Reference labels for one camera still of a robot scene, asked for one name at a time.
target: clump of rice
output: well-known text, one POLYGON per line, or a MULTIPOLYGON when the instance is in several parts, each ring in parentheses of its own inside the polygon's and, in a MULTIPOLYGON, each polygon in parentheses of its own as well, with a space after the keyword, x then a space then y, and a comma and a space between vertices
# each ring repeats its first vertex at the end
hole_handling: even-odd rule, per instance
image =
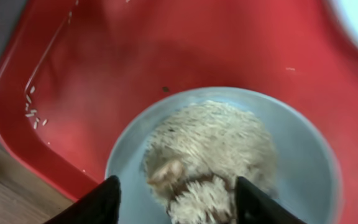
MULTIPOLYGON (((189 105, 155 128, 145 156, 146 175, 173 158, 185 166, 182 180, 212 172, 232 188, 237 176, 266 192, 273 187, 276 156, 271 136, 253 113, 227 103, 189 105)), ((153 191, 167 206, 167 195, 153 191)))

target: wooden table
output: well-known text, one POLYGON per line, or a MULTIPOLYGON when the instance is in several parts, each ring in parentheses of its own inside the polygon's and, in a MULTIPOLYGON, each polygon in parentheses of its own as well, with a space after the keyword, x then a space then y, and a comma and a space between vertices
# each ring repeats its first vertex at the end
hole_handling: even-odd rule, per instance
POLYGON ((0 224, 43 223, 71 204, 0 144, 0 224))

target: red tray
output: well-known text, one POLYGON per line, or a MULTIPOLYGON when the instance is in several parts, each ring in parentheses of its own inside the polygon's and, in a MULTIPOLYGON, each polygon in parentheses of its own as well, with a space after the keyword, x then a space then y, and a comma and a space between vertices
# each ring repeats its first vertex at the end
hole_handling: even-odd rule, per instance
POLYGON ((358 51, 319 0, 33 0, 0 63, 0 140, 76 200, 152 103, 202 86, 278 98, 326 136, 358 223, 358 51), (33 129, 31 108, 49 122, 33 129))

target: pile of rice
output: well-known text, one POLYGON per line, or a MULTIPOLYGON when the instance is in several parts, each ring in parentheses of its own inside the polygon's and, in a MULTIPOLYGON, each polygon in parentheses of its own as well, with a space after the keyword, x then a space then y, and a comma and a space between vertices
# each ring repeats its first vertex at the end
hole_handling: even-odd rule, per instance
MULTIPOLYGON (((227 103, 189 105, 155 128, 144 161, 146 175, 173 158, 185 165, 184 179, 213 172, 232 188, 237 176, 265 192, 273 187, 276 156, 270 134, 253 113, 227 103)), ((167 206, 166 195, 154 193, 167 206)))

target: black tongs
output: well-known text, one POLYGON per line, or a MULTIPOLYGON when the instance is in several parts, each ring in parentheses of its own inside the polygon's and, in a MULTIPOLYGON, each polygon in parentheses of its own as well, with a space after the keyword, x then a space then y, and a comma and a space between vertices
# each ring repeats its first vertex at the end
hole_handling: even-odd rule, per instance
MULTIPOLYGON (((118 224, 121 188, 111 176, 46 224, 118 224)), ((238 224, 304 223, 243 177, 237 178, 238 224)))

